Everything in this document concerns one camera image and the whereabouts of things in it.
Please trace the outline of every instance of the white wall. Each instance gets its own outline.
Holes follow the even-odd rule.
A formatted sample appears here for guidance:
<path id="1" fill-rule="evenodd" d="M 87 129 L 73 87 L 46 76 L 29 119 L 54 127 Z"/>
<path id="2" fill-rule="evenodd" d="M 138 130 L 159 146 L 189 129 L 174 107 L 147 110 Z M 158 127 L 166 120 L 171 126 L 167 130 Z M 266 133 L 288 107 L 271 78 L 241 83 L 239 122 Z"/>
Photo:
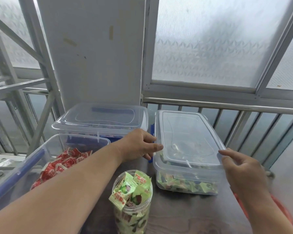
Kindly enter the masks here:
<path id="1" fill-rule="evenodd" d="M 271 170 L 276 175 L 272 193 L 293 215 L 293 141 L 274 163 Z"/>
<path id="2" fill-rule="evenodd" d="M 66 110 L 139 105 L 145 0 L 37 0 Z"/>

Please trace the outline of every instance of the table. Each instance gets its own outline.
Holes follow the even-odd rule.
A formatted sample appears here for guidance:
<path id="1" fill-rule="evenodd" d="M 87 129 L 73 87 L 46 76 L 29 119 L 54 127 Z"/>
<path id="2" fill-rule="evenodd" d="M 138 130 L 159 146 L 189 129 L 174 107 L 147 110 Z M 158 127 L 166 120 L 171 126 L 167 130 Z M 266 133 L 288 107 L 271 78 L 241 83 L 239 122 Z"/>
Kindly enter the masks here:
<path id="1" fill-rule="evenodd" d="M 152 164 L 144 158 L 123 163 L 114 173 L 87 218 L 82 234 L 117 233 L 113 205 L 108 200 L 115 179 L 138 169 L 152 178 L 153 197 L 146 234 L 251 234 L 251 226 L 233 196 L 229 184 L 216 196 L 165 191 L 157 187 Z"/>

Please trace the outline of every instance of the plastic storage container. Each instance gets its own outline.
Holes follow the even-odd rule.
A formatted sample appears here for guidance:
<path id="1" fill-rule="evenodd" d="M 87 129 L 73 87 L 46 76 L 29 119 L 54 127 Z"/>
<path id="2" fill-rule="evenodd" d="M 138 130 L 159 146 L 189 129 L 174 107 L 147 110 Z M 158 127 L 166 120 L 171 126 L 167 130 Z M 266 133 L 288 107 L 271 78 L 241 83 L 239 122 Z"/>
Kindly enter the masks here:
<path id="1" fill-rule="evenodd" d="M 127 171 L 129 174 L 134 175 L 136 170 Z M 113 184 L 113 190 L 125 176 L 125 172 L 121 173 Z M 144 203 L 136 207 L 125 206 L 121 211 L 114 207 L 115 223 L 118 234 L 143 234 L 147 227 L 149 218 L 151 200 L 153 195 L 153 187 L 150 187 L 151 197 Z"/>
<path id="2" fill-rule="evenodd" d="M 218 150 L 225 146 L 202 114 L 158 110 L 155 136 L 164 145 L 153 157 L 159 188 L 208 195 L 219 192 L 225 172 Z"/>
<path id="3" fill-rule="evenodd" d="M 0 181 L 0 210 L 27 193 L 39 178 L 44 165 L 55 159 L 67 147 L 78 148 L 81 152 L 95 152 L 109 143 L 108 139 L 95 136 L 54 135 Z"/>
<path id="4" fill-rule="evenodd" d="M 147 108 L 116 104 L 79 103 L 52 127 L 64 133 L 122 138 L 134 129 L 148 128 Z"/>

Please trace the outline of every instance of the transparent lid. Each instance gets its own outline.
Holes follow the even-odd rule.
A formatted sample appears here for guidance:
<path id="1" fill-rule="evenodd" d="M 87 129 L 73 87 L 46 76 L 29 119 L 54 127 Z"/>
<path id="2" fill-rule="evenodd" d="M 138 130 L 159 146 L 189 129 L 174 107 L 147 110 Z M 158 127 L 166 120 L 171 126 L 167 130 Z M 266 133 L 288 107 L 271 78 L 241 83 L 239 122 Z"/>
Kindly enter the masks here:
<path id="1" fill-rule="evenodd" d="M 52 127 L 66 132 L 124 136 L 136 128 L 147 130 L 148 113 L 142 106 L 79 103 Z"/>
<path id="2" fill-rule="evenodd" d="M 158 110 L 155 136 L 164 149 L 153 159 L 157 170 L 197 173 L 199 169 L 223 170 L 220 138 L 199 113 Z"/>

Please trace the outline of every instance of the plastic jar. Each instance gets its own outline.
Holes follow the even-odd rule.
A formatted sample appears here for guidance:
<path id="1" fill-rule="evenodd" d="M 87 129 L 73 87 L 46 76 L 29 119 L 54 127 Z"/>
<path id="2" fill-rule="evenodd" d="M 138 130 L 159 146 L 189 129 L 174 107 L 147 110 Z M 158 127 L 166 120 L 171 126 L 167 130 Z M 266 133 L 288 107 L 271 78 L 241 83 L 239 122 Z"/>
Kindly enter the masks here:
<path id="1" fill-rule="evenodd" d="M 127 171 L 130 175 L 134 175 L 136 170 Z M 115 180 L 112 192 L 118 183 L 125 176 L 125 172 L 121 173 Z M 118 234 L 143 234 L 145 233 L 147 220 L 149 218 L 151 199 L 153 195 L 152 183 L 150 186 L 151 196 L 144 203 L 135 207 L 125 206 L 122 211 L 114 207 L 115 223 Z"/>

